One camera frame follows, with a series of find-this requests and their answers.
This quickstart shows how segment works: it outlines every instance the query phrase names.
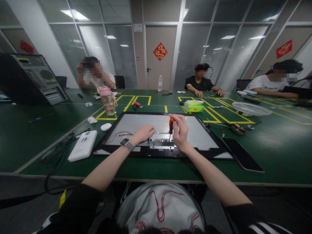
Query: pink water bottle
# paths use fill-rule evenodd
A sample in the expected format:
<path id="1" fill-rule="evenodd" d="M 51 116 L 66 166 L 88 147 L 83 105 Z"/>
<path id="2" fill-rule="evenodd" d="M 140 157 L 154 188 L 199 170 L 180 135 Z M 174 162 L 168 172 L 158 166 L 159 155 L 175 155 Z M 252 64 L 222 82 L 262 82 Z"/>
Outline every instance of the pink water bottle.
<path id="1" fill-rule="evenodd" d="M 116 106 L 118 106 L 118 104 L 110 88 L 107 86 L 101 86 L 98 88 L 98 93 L 101 96 L 101 100 L 103 102 L 107 115 L 115 115 Z"/>

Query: water bottle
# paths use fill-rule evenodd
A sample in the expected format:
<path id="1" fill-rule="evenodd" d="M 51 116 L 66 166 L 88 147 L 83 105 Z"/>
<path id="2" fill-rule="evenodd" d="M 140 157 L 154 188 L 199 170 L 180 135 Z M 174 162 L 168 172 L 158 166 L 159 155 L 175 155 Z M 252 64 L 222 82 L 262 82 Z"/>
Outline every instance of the water bottle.
<path id="1" fill-rule="evenodd" d="M 116 106 L 118 106 L 114 95 L 107 86 L 101 86 L 98 88 L 98 93 L 101 96 L 101 100 L 105 107 L 106 114 L 111 116 L 116 114 Z"/>
<path id="2" fill-rule="evenodd" d="M 162 79 L 162 75 L 159 76 L 159 79 L 158 79 L 158 91 L 162 91 L 163 90 L 163 79 Z"/>

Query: green workbench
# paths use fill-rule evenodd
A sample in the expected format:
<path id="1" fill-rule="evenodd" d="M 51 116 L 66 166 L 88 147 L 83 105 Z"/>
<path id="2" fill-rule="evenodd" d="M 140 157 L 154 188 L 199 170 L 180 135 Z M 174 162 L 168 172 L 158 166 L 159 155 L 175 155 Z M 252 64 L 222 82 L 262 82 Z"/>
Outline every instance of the green workbench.
<path id="1" fill-rule="evenodd" d="M 104 136 L 100 130 L 104 123 L 112 123 L 123 111 L 134 111 L 131 104 L 136 100 L 143 108 L 137 112 L 184 113 L 179 99 L 192 100 L 195 95 L 189 91 L 178 94 L 175 91 L 162 96 L 165 91 L 126 90 L 118 99 L 117 115 L 107 116 L 101 100 L 93 98 L 94 90 L 68 89 L 70 100 L 55 106 L 19 106 L 2 104 L 0 106 L 0 175 L 24 177 L 46 176 L 57 161 L 40 162 L 41 156 L 70 132 L 82 132 L 87 128 L 97 130 L 95 145 Z M 204 92 L 205 96 L 213 92 Z M 303 108 L 280 107 L 291 105 L 290 99 L 267 97 L 259 99 L 260 106 L 274 107 L 273 113 L 265 117 L 244 117 L 231 106 L 234 101 L 246 102 L 235 92 L 227 92 L 222 98 L 214 96 L 203 99 L 205 111 L 197 115 L 213 127 L 211 130 L 222 136 L 219 125 L 214 123 L 240 123 L 243 126 L 260 121 L 254 131 L 238 136 L 225 130 L 226 137 L 237 139 L 241 145 L 265 170 L 264 174 L 242 170 L 235 161 L 212 160 L 226 176 L 238 185 L 272 185 L 312 187 L 312 112 Z M 93 105 L 86 107 L 86 102 Z M 214 109 L 211 106 L 224 105 L 226 108 Z M 36 122 L 29 120 L 46 116 Z M 89 124 L 89 116 L 98 122 Z M 86 177 L 105 157 L 89 157 L 69 162 L 66 157 L 56 172 L 55 178 L 82 179 Z M 128 157 L 120 167 L 116 180 L 131 181 L 171 181 L 184 183 L 203 183 L 203 178 L 188 159 L 154 159 Z"/>

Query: smartwatch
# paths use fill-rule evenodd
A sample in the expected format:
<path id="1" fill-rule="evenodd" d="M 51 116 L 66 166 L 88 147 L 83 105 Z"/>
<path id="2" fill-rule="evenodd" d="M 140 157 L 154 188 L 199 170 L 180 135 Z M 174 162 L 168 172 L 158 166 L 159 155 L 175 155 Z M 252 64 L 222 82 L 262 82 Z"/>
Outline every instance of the smartwatch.
<path id="1" fill-rule="evenodd" d="M 130 150 L 130 152 L 134 149 L 134 146 L 131 144 L 131 141 L 127 138 L 123 139 L 120 142 L 121 145 L 125 146 L 128 148 L 128 150 Z"/>

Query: door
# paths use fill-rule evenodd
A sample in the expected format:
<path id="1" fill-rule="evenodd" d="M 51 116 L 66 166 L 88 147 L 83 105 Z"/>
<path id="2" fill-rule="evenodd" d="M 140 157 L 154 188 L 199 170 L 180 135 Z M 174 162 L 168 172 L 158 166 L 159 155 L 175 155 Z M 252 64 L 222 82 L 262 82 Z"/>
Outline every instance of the door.
<path id="1" fill-rule="evenodd" d="M 176 26 L 146 27 L 148 89 L 158 89 L 158 78 L 160 75 L 163 77 L 162 89 L 169 89 L 173 52 L 175 48 L 175 33 Z M 155 49 L 160 50 L 160 52 L 156 53 L 158 54 L 158 57 L 154 54 Z"/>
<path id="2" fill-rule="evenodd" d="M 299 49 L 305 44 L 305 42 L 310 38 L 312 34 L 312 28 L 308 27 L 287 27 L 283 30 L 277 41 L 275 42 L 274 46 L 268 53 L 267 57 L 259 67 L 259 70 L 253 78 L 264 75 L 269 70 L 271 70 L 270 66 L 274 65 L 276 62 L 281 62 L 286 59 L 292 59 Z M 285 54 L 284 56 L 277 59 L 276 56 L 276 49 L 287 43 L 288 41 L 292 40 L 292 50 Z"/>

